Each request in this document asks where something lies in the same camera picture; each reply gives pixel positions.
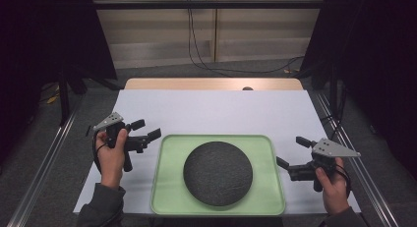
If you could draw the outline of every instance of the green tray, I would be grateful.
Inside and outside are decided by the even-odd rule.
[[[184,163],[197,146],[205,142],[229,142],[239,147],[251,161],[254,178],[249,192],[238,202],[211,206],[195,199],[183,178]],[[163,215],[271,216],[282,213],[284,195],[276,169],[275,154],[265,136],[170,135],[161,144],[151,208]]]

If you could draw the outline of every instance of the cable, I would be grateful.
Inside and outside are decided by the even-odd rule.
[[[332,141],[334,138],[334,135],[336,134],[336,132],[340,129],[341,127],[341,121],[343,119],[343,112],[344,112],[344,105],[346,103],[346,96],[347,96],[347,90],[346,90],[346,86],[343,84],[343,88],[342,88],[342,93],[341,93],[341,98],[340,98],[340,102],[339,102],[339,106],[337,108],[337,114],[338,114],[338,120],[336,123],[336,127],[333,130],[333,133],[331,134],[330,140]]]
[[[190,56],[191,61],[192,61],[192,62],[193,62],[193,64],[194,64],[195,66],[197,66],[198,68],[205,69],[205,70],[210,70],[210,71],[212,71],[212,72],[215,72],[215,73],[217,73],[217,74],[221,74],[221,75],[223,75],[223,76],[225,76],[225,77],[229,77],[229,78],[230,78],[231,76],[228,76],[228,75],[226,75],[226,74],[220,73],[220,72],[218,72],[218,71],[223,71],[223,72],[234,72],[234,73],[246,73],[246,74],[267,74],[267,73],[273,73],[273,72],[277,72],[277,71],[283,70],[283,69],[285,69],[285,68],[289,67],[292,63],[294,63],[294,62],[295,62],[295,61],[297,61],[298,59],[303,59],[303,58],[304,58],[304,56],[294,57],[294,58],[289,59],[289,60],[288,60],[288,62],[287,62],[287,64],[285,64],[285,65],[284,65],[284,66],[282,66],[282,67],[279,67],[279,68],[277,68],[277,69],[268,70],[268,71],[262,71],[262,72],[250,72],[250,71],[244,71],[244,70],[223,69],[223,68],[210,68],[210,67],[208,67],[208,66],[204,63],[204,61],[203,61],[203,59],[202,59],[202,57],[201,57],[201,55],[200,55],[199,48],[198,48],[198,46],[197,46],[197,40],[196,40],[195,31],[194,31],[194,18],[193,18],[193,11],[192,11],[191,9],[188,9],[188,18],[189,18],[189,19],[188,19],[188,23],[189,23],[188,53],[189,53],[189,56]],[[191,55],[191,33],[193,34],[193,38],[194,38],[194,45],[195,45],[196,50],[197,50],[197,55],[198,55],[198,57],[199,57],[200,62],[203,64],[203,67],[202,67],[202,66],[199,66],[196,62],[194,62],[193,57],[192,57],[192,55]]]
[[[97,141],[98,132],[99,131],[94,132],[94,135],[92,136],[92,157],[94,159],[95,166],[101,174],[100,161],[98,159],[97,149],[95,148],[95,142]]]
[[[196,62],[194,62],[193,57],[191,56],[191,32],[193,33],[193,37],[194,37],[194,44],[196,46],[196,50],[197,50],[197,54],[199,55],[199,59],[202,62],[202,64],[204,65],[204,67],[199,66]],[[197,41],[196,41],[196,35],[194,33],[194,21],[193,21],[193,11],[191,11],[191,9],[188,9],[188,55],[190,56],[190,60],[191,62],[198,68],[204,69],[204,70],[209,70],[212,71],[214,73],[223,75],[225,77],[230,78],[230,76],[220,73],[220,72],[216,72],[215,70],[209,68],[208,66],[206,66],[206,64],[203,62],[201,56],[200,56],[200,52],[199,52],[199,48],[197,47]]]
[[[341,166],[339,166],[337,164],[336,164],[336,167],[340,168],[343,171],[343,172],[341,172],[341,171],[339,171],[337,169],[334,170],[337,174],[339,174],[340,176],[342,176],[344,178],[344,180],[346,181],[346,197],[349,198],[350,191],[352,190],[350,176],[349,176],[349,174],[347,173],[347,171],[343,167],[341,167]]]

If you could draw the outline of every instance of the hand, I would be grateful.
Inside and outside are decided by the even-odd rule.
[[[128,132],[125,129],[120,130],[117,136],[116,145],[110,148],[107,145],[97,151],[98,160],[101,166],[101,185],[111,189],[118,190],[120,180],[123,176],[123,164],[125,163],[124,146]],[[107,139],[105,132],[99,132],[95,141],[95,149],[98,149]]]
[[[340,157],[335,160],[337,165],[343,167],[343,160]],[[346,181],[342,176],[334,173],[330,181],[325,170],[320,167],[316,169],[316,176],[323,186],[323,202],[328,214],[334,215],[349,208],[346,196]]]

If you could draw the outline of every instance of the white tabletop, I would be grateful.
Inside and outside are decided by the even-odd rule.
[[[121,90],[114,110],[125,123],[145,119],[146,126],[130,136],[142,136],[157,128],[167,135],[264,135],[273,143],[275,154],[290,165],[311,161],[311,150],[295,142],[297,136],[319,141],[326,133],[309,94],[305,90]],[[151,191],[161,139],[149,144],[142,154],[130,152],[133,171],[124,173],[121,186],[127,191],[125,213],[154,214]],[[313,181],[292,182],[279,169],[286,207],[282,214],[326,213],[322,193]],[[92,197],[100,174],[94,164],[74,208],[78,213]],[[356,212],[353,194],[349,203]]]

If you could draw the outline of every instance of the round black object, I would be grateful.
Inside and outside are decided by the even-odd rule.
[[[252,165],[245,153],[227,142],[195,148],[184,164],[184,181],[199,201],[215,206],[233,204],[252,185]]]

